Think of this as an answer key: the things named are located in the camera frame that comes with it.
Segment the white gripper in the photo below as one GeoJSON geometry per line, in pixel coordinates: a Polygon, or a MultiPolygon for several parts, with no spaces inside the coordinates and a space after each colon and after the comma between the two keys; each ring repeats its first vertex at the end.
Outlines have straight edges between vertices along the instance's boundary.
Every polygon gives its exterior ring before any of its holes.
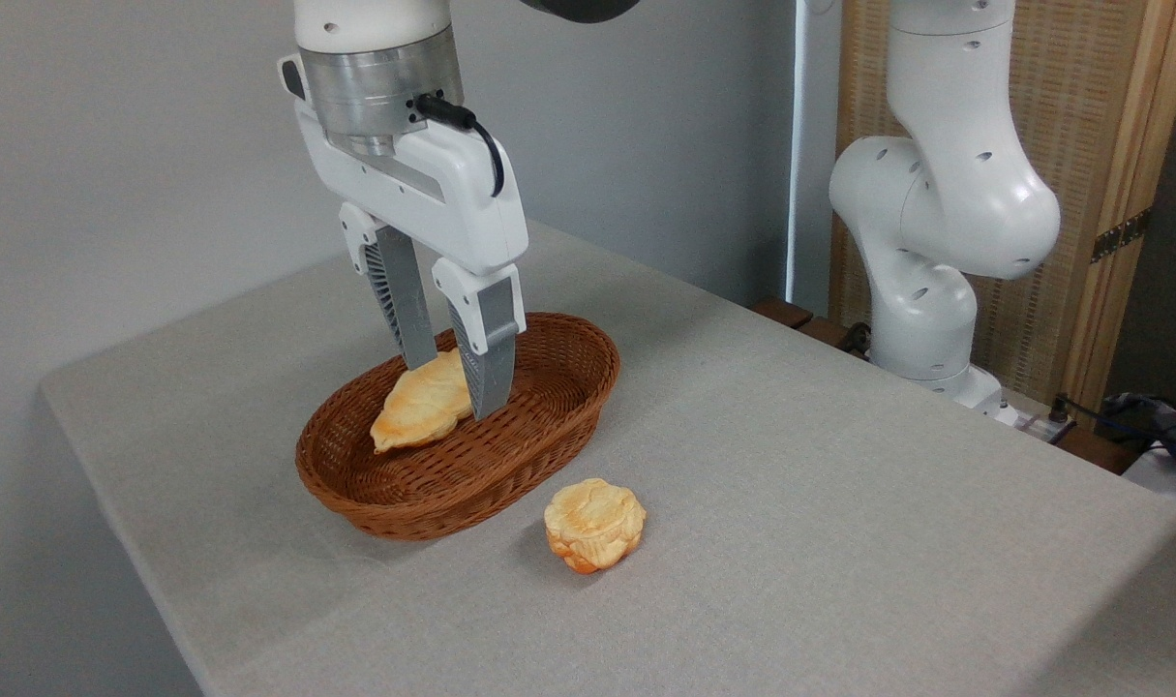
{"type": "Polygon", "coordinates": [[[452,53],[296,53],[279,63],[318,176],[410,370],[437,358],[414,241],[437,255],[476,420],[512,397],[528,228],[512,163],[461,106],[452,53]]]}

